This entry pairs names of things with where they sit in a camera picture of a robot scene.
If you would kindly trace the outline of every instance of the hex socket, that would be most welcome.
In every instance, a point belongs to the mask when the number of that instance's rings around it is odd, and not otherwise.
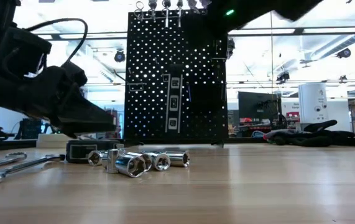
[[[91,166],[101,166],[107,164],[108,151],[91,151],[88,155],[88,162]]]
[[[150,170],[152,168],[152,158],[149,154],[147,153],[136,153],[136,152],[128,152],[128,155],[132,155],[132,156],[140,156],[141,158],[143,158],[143,160],[145,161],[145,170],[144,172],[147,172],[148,170]]]
[[[114,164],[119,173],[133,178],[140,177],[145,170],[145,160],[141,156],[121,154]]]
[[[190,154],[188,151],[167,151],[170,158],[170,165],[175,167],[188,167],[190,165]]]
[[[147,152],[152,158],[152,167],[157,171],[165,171],[170,167],[170,158],[164,152]]]
[[[126,153],[124,149],[110,149],[108,150],[108,155],[107,155],[107,173],[109,174],[117,174],[118,168],[115,166],[115,162],[117,161],[118,157],[122,154]]]

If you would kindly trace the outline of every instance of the pegboard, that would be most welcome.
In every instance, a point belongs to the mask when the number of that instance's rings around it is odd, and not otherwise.
[[[129,13],[124,137],[227,138],[226,67],[221,59],[226,57],[227,36],[191,49],[178,27],[178,11],[169,16],[166,28],[165,19],[140,20]],[[162,11],[156,17],[164,17]],[[198,103],[201,90],[209,89],[214,89],[209,100],[218,102],[217,107]]]

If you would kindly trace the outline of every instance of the black case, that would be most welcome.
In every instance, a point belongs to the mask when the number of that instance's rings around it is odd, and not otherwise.
[[[107,151],[108,149],[124,148],[118,140],[70,140],[67,144],[66,160],[75,164],[87,164],[91,151]]]

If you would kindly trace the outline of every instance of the ceiling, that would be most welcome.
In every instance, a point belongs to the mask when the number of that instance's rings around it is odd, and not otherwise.
[[[89,33],[126,32],[127,13],[136,9],[136,0],[55,0],[53,3],[40,3],[41,1],[43,0],[23,0],[14,18],[19,27],[29,27],[61,17],[78,17],[89,24]],[[244,29],[355,26],[355,0],[349,4],[346,4],[346,1],[324,0],[296,22],[282,19],[274,12],[267,13],[248,23]],[[172,0],[172,8],[177,8],[176,3],[177,0]],[[36,33],[81,34],[82,31],[83,26],[80,23],[64,22],[44,27]],[[236,44],[234,55],[226,62],[227,82],[233,88],[228,91],[229,98],[236,98],[236,92],[239,90],[284,91],[289,95],[297,92],[300,83],[337,80],[342,75],[346,75],[349,80],[355,80],[355,35],[234,37],[234,41]],[[48,64],[60,65],[78,41],[52,41],[52,43],[53,49]],[[336,49],[341,47],[349,47],[352,56],[335,57],[339,52]],[[123,82],[113,73],[115,69],[120,76],[125,76],[126,64],[114,61],[118,49],[126,51],[126,39],[87,40],[79,56],[74,58],[74,62],[85,69],[89,83],[102,84],[92,85],[89,87],[90,91],[124,91],[123,86],[103,85]],[[307,65],[301,63],[301,60],[306,61]],[[277,75],[283,71],[290,73],[290,81],[294,83],[277,85],[270,82],[275,81]],[[339,83],[327,85],[331,93],[333,89],[342,87]],[[355,82],[347,83],[344,87],[354,91]]]

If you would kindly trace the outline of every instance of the led light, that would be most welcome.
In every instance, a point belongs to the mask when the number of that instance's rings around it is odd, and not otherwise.
[[[232,10],[229,10],[227,13],[226,13],[226,16],[229,16],[229,15],[231,15],[232,13],[234,13],[235,12],[235,10],[234,9],[232,9]]]

